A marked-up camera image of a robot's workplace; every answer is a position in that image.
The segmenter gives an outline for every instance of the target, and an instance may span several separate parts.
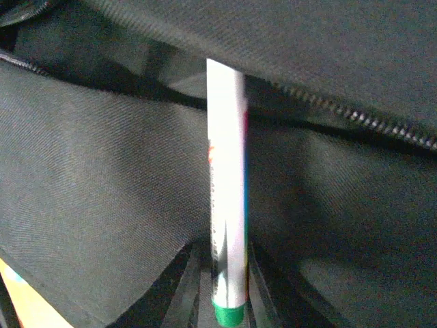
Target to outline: bag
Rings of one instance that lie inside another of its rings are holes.
[[[206,58],[246,75],[242,327],[437,324],[433,3],[32,4],[0,7],[0,258],[71,325],[218,327]]]

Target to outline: black zipper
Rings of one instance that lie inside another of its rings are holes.
[[[37,65],[19,59],[2,50],[0,50],[0,59],[36,74],[48,75],[44,69]],[[279,85],[278,83],[271,83],[271,85],[274,90],[283,92],[290,100],[294,103],[300,104],[301,107],[309,105],[333,114],[342,120],[353,122],[361,128],[380,133],[393,139],[402,140],[408,144],[429,150],[433,153],[437,152],[437,135],[435,133],[430,133],[426,128],[422,128],[418,124],[407,123],[400,119],[389,119],[381,113],[370,113],[363,109],[354,108],[353,106],[342,105],[336,100],[308,92],[301,87],[288,87]],[[191,106],[198,109],[204,109],[206,107],[206,102],[202,99],[185,96],[179,93],[174,98],[175,100],[177,99],[176,102],[180,105]],[[162,99],[159,98],[152,100],[162,101]]]
[[[0,60],[3,60],[4,62],[7,62],[14,66],[24,68],[25,70],[31,71],[38,75],[44,75],[44,76],[48,75],[47,72],[41,67],[31,63],[30,61],[18,58],[17,56],[14,56],[13,54],[8,53],[1,49],[0,49]]]
[[[437,152],[437,135],[427,133],[426,128],[400,119],[385,118],[381,113],[370,113],[350,105],[342,105],[336,100],[318,96],[300,87],[288,87],[272,83],[273,88],[281,90],[293,101],[329,112],[338,118],[357,124],[361,128],[402,140],[408,144]]]
[[[0,16],[0,27],[27,21],[53,9],[61,0],[25,0]]]

